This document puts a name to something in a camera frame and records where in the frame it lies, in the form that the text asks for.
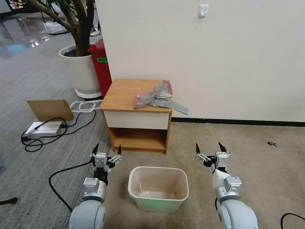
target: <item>green label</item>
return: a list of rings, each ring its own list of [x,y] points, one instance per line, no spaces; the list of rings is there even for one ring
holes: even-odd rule
[[[98,63],[108,63],[107,58],[100,58],[100,57],[97,57],[96,60],[98,61]]]

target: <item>wooden nightstand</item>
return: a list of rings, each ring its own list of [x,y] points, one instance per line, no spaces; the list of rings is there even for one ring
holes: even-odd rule
[[[166,154],[172,109],[146,105],[133,108],[137,94],[152,90],[161,80],[113,80],[100,106],[112,150]]]

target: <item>red box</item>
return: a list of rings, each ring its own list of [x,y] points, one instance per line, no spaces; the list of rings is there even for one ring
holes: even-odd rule
[[[112,83],[105,46],[103,38],[88,48],[88,52],[91,53],[96,76],[98,77],[98,83],[101,88],[102,96],[105,95]]]

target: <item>trash bin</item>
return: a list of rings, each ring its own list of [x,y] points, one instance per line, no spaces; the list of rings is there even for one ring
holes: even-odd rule
[[[105,98],[112,81],[103,39],[88,48],[88,52],[91,53],[102,96]]]
[[[164,167],[136,167],[128,181],[129,196],[141,211],[174,213],[189,194],[184,171]]]

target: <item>cardboard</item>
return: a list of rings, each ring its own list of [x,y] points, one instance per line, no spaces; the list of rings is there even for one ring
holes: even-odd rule
[[[27,102],[39,121],[52,118],[73,120],[73,113],[66,100],[28,100]]]

